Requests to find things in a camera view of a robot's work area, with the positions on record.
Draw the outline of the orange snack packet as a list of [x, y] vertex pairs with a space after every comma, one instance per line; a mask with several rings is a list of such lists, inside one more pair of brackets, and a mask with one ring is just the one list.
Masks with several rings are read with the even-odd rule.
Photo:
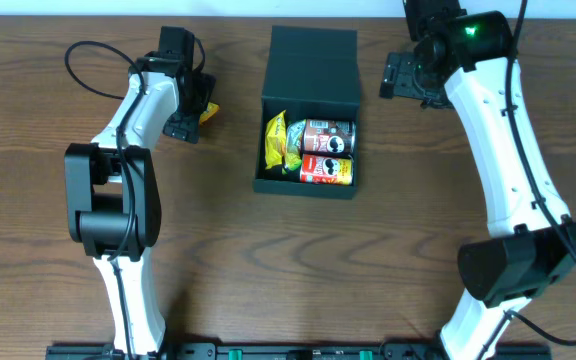
[[199, 125], [203, 126], [208, 120], [214, 117], [217, 112], [220, 110], [218, 104], [209, 102], [205, 108], [205, 110], [201, 113], [199, 118]]

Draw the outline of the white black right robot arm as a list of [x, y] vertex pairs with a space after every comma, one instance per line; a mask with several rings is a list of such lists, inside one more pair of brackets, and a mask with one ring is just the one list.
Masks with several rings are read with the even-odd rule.
[[489, 237], [463, 245], [463, 294], [424, 359], [545, 359], [547, 347], [503, 346], [524, 308], [576, 269], [576, 220], [559, 195], [526, 109], [518, 61], [522, 26], [458, 1], [405, 0], [414, 49], [390, 53], [380, 94], [454, 110], [482, 184]]

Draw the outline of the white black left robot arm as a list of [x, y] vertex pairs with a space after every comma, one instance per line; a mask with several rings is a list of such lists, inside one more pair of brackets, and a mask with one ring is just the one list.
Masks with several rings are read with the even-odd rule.
[[152, 152], [162, 135], [195, 144], [216, 79], [194, 62], [201, 41], [164, 26], [156, 50], [129, 59], [128, 90], [108, 125], [64, 155], [67, 222], [105, 283], [115, 336], [102, 345], [53, 345], [49, 359], [163, 359], [152, 249], [162, 212]]

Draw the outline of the brown Pringles can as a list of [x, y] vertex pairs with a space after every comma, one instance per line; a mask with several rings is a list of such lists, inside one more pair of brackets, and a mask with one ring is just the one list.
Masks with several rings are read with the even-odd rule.
[[324, 155], [350, 155], [355, 147], [355, 126], [349, 121], [307, 119], [302, 151]]

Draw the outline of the green yellow snack packet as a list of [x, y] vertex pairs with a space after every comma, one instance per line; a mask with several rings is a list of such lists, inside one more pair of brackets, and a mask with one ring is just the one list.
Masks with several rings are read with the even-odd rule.
[[301, 166], [305, 126], [306, 120], [300, 120], [290, 124], [287, 128], [286, 151], [283, 158], [283, 170], [285, 172], [294, 172]]

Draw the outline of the red Pringles can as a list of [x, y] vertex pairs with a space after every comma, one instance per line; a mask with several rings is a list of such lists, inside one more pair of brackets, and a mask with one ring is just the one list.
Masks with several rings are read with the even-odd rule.
[[302, 183], [351, 185], [353, 161], [306, 154], [302, 158], [299, 180]]

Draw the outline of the black gift box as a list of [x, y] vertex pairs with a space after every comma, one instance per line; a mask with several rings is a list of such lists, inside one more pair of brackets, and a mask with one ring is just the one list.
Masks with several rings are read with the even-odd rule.
[[261, 95], [262, 117], [253, 190], [257, 193], [351, 199], [349, 185], [304, 183], [297, 174], [268, 170], [266, 124], [280, 112], [287, 123], [303, 119], [359, 123], [361, 99], [357, 32], [275, 25]]

